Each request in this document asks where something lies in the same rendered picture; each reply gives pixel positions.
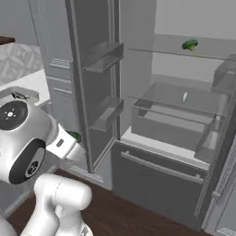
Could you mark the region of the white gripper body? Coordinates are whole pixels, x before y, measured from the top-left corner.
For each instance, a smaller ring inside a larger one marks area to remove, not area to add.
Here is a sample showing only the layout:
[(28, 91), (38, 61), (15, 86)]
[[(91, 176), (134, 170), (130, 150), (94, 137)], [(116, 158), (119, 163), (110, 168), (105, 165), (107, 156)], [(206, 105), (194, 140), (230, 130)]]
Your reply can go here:
[(86, 158), (86, 150), (76, 142), (68, 155), (65, 157), (66, 160), (79, 162)]

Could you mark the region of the green broccoli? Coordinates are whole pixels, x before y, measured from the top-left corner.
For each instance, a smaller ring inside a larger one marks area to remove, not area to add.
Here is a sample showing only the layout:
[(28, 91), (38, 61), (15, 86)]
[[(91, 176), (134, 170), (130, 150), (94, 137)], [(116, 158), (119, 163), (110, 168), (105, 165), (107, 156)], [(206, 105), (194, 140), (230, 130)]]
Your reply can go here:
[(68, 134), (71, 135), (77, 141), (77, 143), (81, 142), (81, 135), (80, 135), (80, 133), (73, 132), (73, 131), (68, 131)]
[(182, 45), (182, 48), (184, 50), (193, 51), (197, 45), (198, 45), (198, 41), (191, 39), (191, 40), (185, 41)]

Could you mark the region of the grey tupperware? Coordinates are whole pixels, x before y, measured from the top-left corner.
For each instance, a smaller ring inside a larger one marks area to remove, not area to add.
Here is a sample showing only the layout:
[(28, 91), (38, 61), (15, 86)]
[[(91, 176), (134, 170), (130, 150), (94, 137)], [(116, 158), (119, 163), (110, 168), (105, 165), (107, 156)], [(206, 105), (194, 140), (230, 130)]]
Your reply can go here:
[(39, 100), (39, 93), (35, 90), (18, 86), (5, 88), (0, 91), (0, 107), (12, 100), (25, 100), (35, 103)]

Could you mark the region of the grey door shelf bin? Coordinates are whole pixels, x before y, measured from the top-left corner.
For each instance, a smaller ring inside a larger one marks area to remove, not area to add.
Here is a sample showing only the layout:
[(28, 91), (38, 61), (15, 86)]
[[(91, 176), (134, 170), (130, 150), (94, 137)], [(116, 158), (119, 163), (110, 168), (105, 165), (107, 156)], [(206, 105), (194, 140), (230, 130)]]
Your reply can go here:
[(208, 164), (214, 158), (214, 153), (218, 143), (220, 130), (222, 128), (223, 120), (218, 117), (206, 126), (206, 129), (196, 145), (195, 158)]
[(236, 84), (236, 54), (231, 54), (215, 70), (212, 91), (231, 94)]
[(124, 45), (120, 42), (105, 41), (84, 55), (83, 68), (94, 73), (104, 73), (124, 57)]
[(107, 97), (89, 118), (89, 128), (106, 132), (124, 109), (124, 100)]

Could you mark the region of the grey fridge door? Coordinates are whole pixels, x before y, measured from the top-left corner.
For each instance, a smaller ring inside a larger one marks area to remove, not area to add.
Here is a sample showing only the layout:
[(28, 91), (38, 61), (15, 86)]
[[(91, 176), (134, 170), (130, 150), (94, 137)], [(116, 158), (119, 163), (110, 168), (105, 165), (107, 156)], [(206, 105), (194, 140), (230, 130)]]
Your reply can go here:
[(236, 184), (236, 84), (228, 96), (228, 111), (223, 120), (218, 143), (195, 208), (197, 230), (214, 236), (236, 236), (236, 226), (220, 221)]
[(106, 132), (89, 128), (89, 118), (107, 97), (120, 98), (120, 61), (104, 73), (83, 68), (85, 53), (105, 42), (121, 42), (119, 0), (65, 0), (73, 56), (75, 87), (83, 116), (88, 154), (94, 171), (114, 141), (120, 138), (120, 115)]

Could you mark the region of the grey freezer drawer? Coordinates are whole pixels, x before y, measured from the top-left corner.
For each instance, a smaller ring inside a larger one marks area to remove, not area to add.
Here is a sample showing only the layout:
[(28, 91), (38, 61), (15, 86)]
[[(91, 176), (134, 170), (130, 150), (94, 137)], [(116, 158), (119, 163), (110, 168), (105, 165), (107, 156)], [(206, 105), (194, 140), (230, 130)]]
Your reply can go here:
[(199, 175), (204, 180), (207, 172), (121, 142), (115, 142), (112, 147), (112, 191), (115, 195), (196, 230), (195, 208), (203, 184), (192, 183), (124, 159), (121, 153), (126, 151), (175, 171)]

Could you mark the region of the clear fridge crisper drawer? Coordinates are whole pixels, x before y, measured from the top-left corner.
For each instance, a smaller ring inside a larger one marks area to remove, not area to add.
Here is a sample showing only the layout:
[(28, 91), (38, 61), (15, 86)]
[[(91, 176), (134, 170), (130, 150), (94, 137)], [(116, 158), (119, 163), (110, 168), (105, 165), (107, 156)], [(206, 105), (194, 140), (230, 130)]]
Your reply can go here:
[(206, 141), (214, 115), (139, 99), (132, 106), (132, 132), (197, 152)]

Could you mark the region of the glass fridge shelf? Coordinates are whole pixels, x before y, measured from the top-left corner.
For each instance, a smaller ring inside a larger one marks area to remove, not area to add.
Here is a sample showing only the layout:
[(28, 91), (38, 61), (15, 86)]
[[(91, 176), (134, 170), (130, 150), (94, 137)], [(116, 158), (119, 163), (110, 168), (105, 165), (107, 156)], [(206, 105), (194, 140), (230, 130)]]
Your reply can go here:
[(164, 53), (164, 54), (171, 54), (171, 55), (182, 55), (182, 56), (190, 56), (190, 57), (197, 57), (197, 58), (205, 58), (205, 59), (214, 59), (214, 60), (222, 60), (222, 61), (236, 61), (236, 53), (233, 53), (230, 50), (217, 50), (216, 47), (207, 46), (206, 48), (197, 48), (193, 51), (184, 50), (182, 48), (177, 49), (141, 49), (137, 47), (131, 47), (133, 51), (139, 52), (149, 52), (149, 53)]
[[(183, 103), (183, 94), (188, 93)], [(142, 114), (156, 112), (189, 120), (200, 120), (204, 117), (225, 117), (228, 111), (228, 96), (200, 88), (180, 85), (153, 83), (136, 100), (132, 108)]]

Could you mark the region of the grey tall cupboard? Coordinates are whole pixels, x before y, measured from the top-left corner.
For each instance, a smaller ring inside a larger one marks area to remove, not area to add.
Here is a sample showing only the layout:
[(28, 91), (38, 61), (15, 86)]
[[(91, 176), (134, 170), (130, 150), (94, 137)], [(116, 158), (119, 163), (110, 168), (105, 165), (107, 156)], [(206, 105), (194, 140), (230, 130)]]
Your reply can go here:
[(78, 103), (73, 56), (65, 0), (29, 0), (37, 41), (41, 49), (46, 81), (56, 120), (68, 131), (79, 132), (86, 150), (86, 167), (93, 173), (89, 157), (83, 107)]

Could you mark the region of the grey fridge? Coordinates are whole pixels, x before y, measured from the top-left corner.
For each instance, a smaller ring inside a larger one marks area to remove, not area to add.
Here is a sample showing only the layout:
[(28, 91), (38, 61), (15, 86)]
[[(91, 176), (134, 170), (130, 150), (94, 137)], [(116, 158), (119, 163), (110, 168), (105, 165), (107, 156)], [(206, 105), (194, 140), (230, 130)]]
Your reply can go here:
[(207, 174), (210, 164), (196, 159), (194, 151), (134, 134), (132, 106), (134, 97), (155, 82), (212, 91), (215, 70), (223, 61), (139, 52), (131, 47), (177, 49), (194, 39), (197, 48), (236, 53), (236, 0), (120, 0), (120, 27), (124, 112), (117, 142), (193, 165)]

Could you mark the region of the brown wall cupboard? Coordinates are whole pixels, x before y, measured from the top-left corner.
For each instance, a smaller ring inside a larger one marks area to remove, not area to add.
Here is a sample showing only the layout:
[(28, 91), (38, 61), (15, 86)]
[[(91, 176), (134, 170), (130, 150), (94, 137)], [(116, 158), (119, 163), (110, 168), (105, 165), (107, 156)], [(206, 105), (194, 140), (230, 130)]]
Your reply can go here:
[(15, 39), (12, 37), (0, 36), (0, 45), (14, 42)]

